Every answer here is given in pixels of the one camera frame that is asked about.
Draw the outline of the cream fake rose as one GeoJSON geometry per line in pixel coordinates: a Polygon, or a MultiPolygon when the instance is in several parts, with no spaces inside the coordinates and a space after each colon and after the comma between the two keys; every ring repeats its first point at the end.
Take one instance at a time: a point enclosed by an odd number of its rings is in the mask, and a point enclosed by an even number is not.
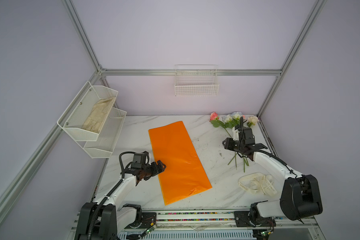
{"type": "MultiPolygon", "coordinates": [[[[253,126],[255,126],[257,123],[258,123],[258,121],[259,121],[259,119],[258,119],[258,117],[256,117],[256,116],[250,116],[250,117],[248,117],[248,118],[246,118],[245,116],[243,116],[243,118],[244,118],[244,120],[245,120],[245,123],[244,123],[244,126],[245,127],[250,127],[251,129],[252,129],[252,127],[253,126]]],[[[234,137],[234,131],[232,131],[232,138],[233,139],[235,139],[235,137],[234,137]]],[[[247,159],[247,166],[249,165],[249,160],[248,159],[253,159],[253,156],[239,156],[239,158],[242,158],[242,157],[244,157],[244,158],[246,158],[247,159]]]]}

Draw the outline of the orange wrapping paper sheet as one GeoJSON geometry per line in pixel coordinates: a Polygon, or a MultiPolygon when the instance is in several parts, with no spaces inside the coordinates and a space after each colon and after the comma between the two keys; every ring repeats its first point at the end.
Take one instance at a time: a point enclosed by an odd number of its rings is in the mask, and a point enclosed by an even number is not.
{"type": "Polygon", "coordinates": [[[166,165],[164,172],[159,174],[166,206],[212,188],[182,121],[148,132],[155,161],[166,165]]]}

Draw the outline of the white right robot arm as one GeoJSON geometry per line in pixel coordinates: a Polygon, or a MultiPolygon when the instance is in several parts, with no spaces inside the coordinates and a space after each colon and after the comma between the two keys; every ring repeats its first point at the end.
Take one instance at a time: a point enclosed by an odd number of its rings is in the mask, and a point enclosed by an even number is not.
{"type": "Polygon", "coordinates": [[[235,152],[245,160],[262,166],[268,173],[249,174],[238,180],[239,187],[252,195],[280,196],[274,201],[251,204],[247,223],[252,227],[271,222],[274,217],[286,217],[291,221],[319,215],[323,212],[318,180],[313,175],[304,175],[291,168],[279,157],[268,153],[267,147],[256,143],[252,131],[255,117],[233,118],[233,137],[222,144],[226,150],[235,152]]]}

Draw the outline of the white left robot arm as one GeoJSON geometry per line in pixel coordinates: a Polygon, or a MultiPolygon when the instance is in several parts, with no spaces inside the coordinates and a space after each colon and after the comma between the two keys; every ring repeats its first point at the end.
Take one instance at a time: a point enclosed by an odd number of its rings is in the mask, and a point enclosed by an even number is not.
{"type": "Polygon", "coordinates": [[[119,155],[121,175],[118,182],[102,197],[85,203],[80,211],[75,240],[118,240],[126,227],[143,224],[142,207],[121,205],[141,181],[164,172],[167,166],[160,160],[150,162],[149,152],[122,152],[119,155]]]}

